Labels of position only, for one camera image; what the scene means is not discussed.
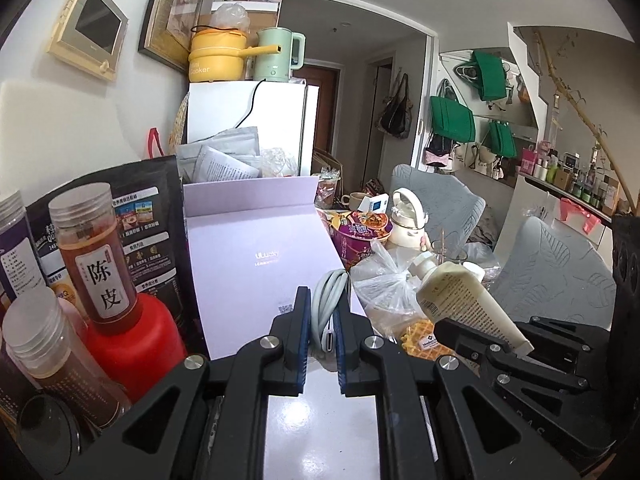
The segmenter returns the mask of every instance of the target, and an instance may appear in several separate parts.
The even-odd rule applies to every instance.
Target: waffle
[[[435,361],[441,355],[453,355],[450,348],[441,345],[433,335],[433,323],[428,319],[409,325],[401,337],[402,348],[413,357]]]

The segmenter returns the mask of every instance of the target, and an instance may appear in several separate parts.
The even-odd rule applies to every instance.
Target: bamboo branch
[[[564,82],[556,74],[556,67],[554,66],[554,62],[551,59],[551,56],[549,55],[549,51],[546,49],[545,40],[542,38],[542,33],[540,32],[540,30],[536,28],[534,30],[534,33],[535,33],[536,37],[538,38],[538,43],[540,44],[540,46],[542,46],[542,51],[545,54],[546,65],[549,68],[549,77],[551,78],[551,80],[556,85],[556,88],[558,89],[558,91],[566,98],[567,101],[569,101],[571,103],[571,106],[574,107],[576,113],[581,118],[582,122],[584,124],[586,124],[588,129],[590,129],[591,133],[593,134],[593,136],[596,138],[596,140],[598,141],[598,143],[602,147],[603,151],[607,155],[607,158],[609,159],[609,163],[611,164],[611,169],[614,171],[614,173],[616,173],[618,181],[622,185],[622,189],[625,192],[625,196],[626,196],[627,201],[629,202],[629,206],[631,208],[631,212],[633,213],[633,215],[636,215],[636,211],[638,209],[638,207],[636,206],[636,201],[631,197],[631,192],[629,191],[629,188],[628,188],[628,186],[626,184],[625,179],[622,177],[622,173],[620,172],[620,169],[618,168],[618,165],[616,164],[611,152],[609,151],[609,147],[607,146],[607,143],[605,142],[603,135],[597,129],[595,124],[593,124],[589,120],[589,118],[587,117],[587,114],[585,113],[585,111],[580,106],[580,103],[578,103],[574,99],[574,97],[571,95],[571,92],[569,91],[567,86],[564,84]]]

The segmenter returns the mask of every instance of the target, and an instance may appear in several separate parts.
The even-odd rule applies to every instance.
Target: leaf-patterned chair cover
[[[600,255],[578,233],[559,233],[527,218],[489,291],[514,321],[531,316],[607,328],[616,284]]]
[[[432,242],[444,229],[445,247],[453,252],[466,243],[484,211],[484,199],[474,195],[453,175],[427,173],[399,164],[391,174],[387,214],[391,214],[393,192],[405,187],[415,193],[429,220],[424,229]]]

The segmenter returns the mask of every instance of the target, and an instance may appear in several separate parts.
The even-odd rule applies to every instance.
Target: metal screw
[[[280,344],[280,340],[274,335],[266,335],[260,339],[260,346],[265,350],[276,348]]]
[[[445,355],[440,358],[440,367],[445,370],[455,370],[460,363],[453,355]]]
[[[184,367],[187,370],[197,370],[204,364],[204,357],[198,354],[190,355],[184,360]]]
[[[370,335],[364,340],[364,346],[373,350],[375,350],[376,348],[380,348],[384,343],[385,340],[382,339],[379,335]]]

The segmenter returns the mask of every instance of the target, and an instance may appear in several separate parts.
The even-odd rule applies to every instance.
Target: refrigerator door
[[[229,128],[256,126],[260,153],[275,169],[284,176],[308,175],[318,92],[312,102],[308,102],[306,96],[307,86],[303,84],[270,81],[192,83],[187,142],[206,139]]]

